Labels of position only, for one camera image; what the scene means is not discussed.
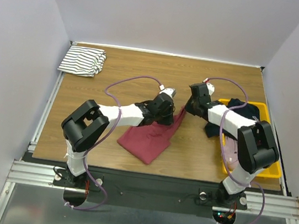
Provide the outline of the maroon tank top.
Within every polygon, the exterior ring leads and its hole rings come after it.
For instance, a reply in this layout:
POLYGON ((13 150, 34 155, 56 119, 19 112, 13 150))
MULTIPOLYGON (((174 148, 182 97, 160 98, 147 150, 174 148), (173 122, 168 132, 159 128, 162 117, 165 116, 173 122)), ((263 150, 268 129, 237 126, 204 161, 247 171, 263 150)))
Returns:
POLYGON ((182 106, 180 112, 173 116, 173 124, 169 126, 159 125, 156 122, 149 126, 132 126, 117 142, 141 162, 149 165, 170 146, 170 140, 180 127, 185 114, 185 108, 182 106))

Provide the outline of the black white striped tank top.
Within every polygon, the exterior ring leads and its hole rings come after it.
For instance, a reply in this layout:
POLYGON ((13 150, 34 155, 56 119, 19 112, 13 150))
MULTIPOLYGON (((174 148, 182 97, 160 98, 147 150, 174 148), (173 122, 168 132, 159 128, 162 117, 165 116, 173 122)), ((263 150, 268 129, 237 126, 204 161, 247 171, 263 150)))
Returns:
POLYGON ((57 69, 76 76, 94 77, 102 71, 105 60, 104 50, 71 45, 57 69))

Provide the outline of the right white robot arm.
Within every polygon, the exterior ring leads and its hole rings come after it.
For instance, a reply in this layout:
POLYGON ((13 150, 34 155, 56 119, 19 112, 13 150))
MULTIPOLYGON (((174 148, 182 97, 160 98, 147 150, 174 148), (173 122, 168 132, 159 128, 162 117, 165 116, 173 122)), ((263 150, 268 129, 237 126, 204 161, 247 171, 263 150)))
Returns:
POLYGON ((235 113, 220 101, 212 101, 213 85, 202 82, 189 87, 191 97, 185 110, 217 125, 237 140, 238 164, 219 183, 216 191, 217 203, 228 206, 251 185, 257 174, 279 160, 275 137, 267 121, 255 122, 235 113))

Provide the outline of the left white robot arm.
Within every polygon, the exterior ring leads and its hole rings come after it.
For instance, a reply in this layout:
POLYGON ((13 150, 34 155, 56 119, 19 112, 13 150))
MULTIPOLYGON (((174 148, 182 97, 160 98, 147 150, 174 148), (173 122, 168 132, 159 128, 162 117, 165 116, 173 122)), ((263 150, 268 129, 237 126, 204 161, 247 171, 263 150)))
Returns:
POLYGON ((117 126, 149 126, 154 122, 169 126, 173 123, 173 88, 163 89, 153 100, 127 106, 98 105, 87 100, 61 124, 67 146, 66 174, 62 176, 71 186, 81 187, 86 180, 86 153, 93 148, 105 129, 117 126))

